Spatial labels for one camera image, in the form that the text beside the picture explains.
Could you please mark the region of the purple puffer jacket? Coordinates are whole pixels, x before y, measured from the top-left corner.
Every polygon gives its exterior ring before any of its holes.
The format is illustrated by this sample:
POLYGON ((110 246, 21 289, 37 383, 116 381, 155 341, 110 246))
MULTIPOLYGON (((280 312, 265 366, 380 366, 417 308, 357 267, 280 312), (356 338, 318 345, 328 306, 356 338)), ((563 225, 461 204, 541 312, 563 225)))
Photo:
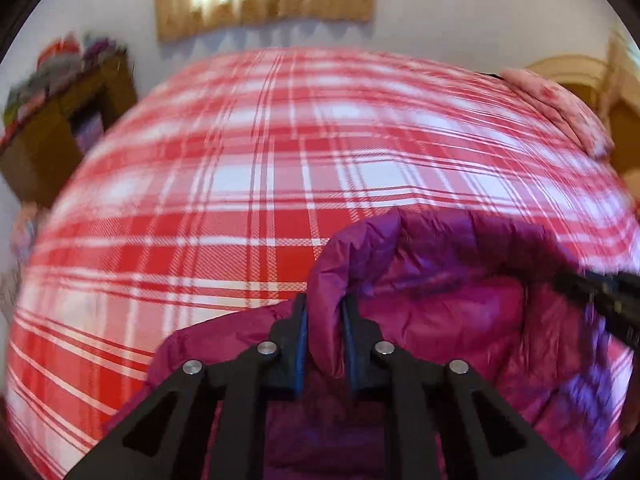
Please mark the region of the purple puffer jacket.
POLYGON ((575 258, 542 226, 479 211, 399 208, 332 223, 318 247, 265 249, 243 261, 224 252, 218 278, 244 268, 276 283, 274 304, 178 330, 155 352, 128 415, 187 358, 237 356, 291 311, 309 306, 304 400, 269 415, 269 479, 377 479, 378 410, 353 408, 344 378, 338 302, 414 356, 464 359, 495 386, 581 476, 602 474, 612 448, 639 423, 639 363, 606 338, 597 315, 552 292, 550 276, 575 258))

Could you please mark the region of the pink clothes heap on floor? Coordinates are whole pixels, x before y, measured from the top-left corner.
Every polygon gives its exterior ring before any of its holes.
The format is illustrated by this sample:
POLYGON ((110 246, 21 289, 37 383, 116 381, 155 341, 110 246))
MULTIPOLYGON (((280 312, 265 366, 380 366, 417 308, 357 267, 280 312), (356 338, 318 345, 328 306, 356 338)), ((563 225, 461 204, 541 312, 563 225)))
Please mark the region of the pink clothes heap on floor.
POLYGON ((12 254, 25 264, 35 247, 38 234, 49 218, 49 209, 37 203, 24 203, 14 221, 10 236, 12 254))

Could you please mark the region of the grey clothes pile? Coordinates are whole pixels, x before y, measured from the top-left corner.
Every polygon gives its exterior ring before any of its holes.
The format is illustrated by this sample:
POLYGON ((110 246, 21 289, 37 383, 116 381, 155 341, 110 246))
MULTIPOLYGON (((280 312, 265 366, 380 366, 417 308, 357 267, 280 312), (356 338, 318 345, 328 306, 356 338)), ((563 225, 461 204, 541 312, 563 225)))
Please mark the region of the grey clothes pile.
POLYGON ((69 80, 82 70, 79 54, 58 54, 43 61, 26 79, 10 89, 3 111, 3 122, 7 127, 14 122, 21 106, 36 96, 47 96, 53 87, 69 80))

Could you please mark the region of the purple folded clothes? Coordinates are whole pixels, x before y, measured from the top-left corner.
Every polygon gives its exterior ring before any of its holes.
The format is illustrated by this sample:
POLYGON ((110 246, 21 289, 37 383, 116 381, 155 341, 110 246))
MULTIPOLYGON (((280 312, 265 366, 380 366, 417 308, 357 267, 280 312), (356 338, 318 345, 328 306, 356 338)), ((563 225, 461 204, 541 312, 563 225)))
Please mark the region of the purple folded clothes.
POLYGON ((126 44, 109 36, 85 34, 82 38, 82 62, 90 66, 116 52, 127 50, 126 44))

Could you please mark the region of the pink floral pillow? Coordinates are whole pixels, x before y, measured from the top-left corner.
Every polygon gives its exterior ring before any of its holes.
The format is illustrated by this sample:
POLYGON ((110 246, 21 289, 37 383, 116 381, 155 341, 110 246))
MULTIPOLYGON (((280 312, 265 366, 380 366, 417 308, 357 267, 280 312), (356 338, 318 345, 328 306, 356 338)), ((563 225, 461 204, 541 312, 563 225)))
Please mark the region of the pink floral pillow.
POLYGON ((507 68, 500 77, 589 157, 605 159, 611 154, 614 142, 605 125, 574 93, 529 70, 507 68))

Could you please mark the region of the wooden headboard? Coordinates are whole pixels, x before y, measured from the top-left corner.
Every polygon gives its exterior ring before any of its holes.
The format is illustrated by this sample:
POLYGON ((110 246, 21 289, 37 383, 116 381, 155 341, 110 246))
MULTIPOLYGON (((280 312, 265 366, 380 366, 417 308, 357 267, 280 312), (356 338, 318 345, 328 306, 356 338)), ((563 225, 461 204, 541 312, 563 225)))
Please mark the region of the wooden headboard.
POLYGON ((611 164, 625 179, 639 177, 639 69, 634 62, 613 65, 582 54, 543 58, 527 66, 579 96, 610 130, 611 164))

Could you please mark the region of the red plaid bed sheet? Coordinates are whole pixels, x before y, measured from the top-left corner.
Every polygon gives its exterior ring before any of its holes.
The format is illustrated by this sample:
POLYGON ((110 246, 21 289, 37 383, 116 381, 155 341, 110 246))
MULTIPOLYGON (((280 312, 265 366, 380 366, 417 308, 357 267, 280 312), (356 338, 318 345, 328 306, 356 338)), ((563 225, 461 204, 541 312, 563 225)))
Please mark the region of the red plaid bed sheet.
POLYGON ((637 269, 623 181, 502 80, 410 56, 266 49, 156 87, 85 158, 24 274, 9 427, 59 479, 173 330, 292 297, 337 231, 393 207, 540 224, 637 269))

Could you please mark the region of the wooden desk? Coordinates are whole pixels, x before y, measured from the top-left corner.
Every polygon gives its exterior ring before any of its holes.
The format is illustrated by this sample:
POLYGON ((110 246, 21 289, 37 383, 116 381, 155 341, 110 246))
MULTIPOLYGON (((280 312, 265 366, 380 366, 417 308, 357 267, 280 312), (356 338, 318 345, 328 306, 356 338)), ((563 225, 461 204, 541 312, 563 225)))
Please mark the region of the wooden desk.
POLYGON ((1 175, 15 197, 52 206, 84 158, 74 130, 94 114, 110 128, 137 100, 124 49, 53 93, 1 143, 1 175))

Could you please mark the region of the red box on desk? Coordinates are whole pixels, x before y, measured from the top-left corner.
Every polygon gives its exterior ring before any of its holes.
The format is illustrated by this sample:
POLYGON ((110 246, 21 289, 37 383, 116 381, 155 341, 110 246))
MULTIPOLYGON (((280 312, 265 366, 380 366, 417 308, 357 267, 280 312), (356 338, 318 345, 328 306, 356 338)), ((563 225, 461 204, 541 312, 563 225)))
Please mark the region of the red box on desk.
POLYGON ((48 44, 38 55, 37 67, 62 54, 81 54, 80 43, 72 32, 64 37, 56 38, 48 44))

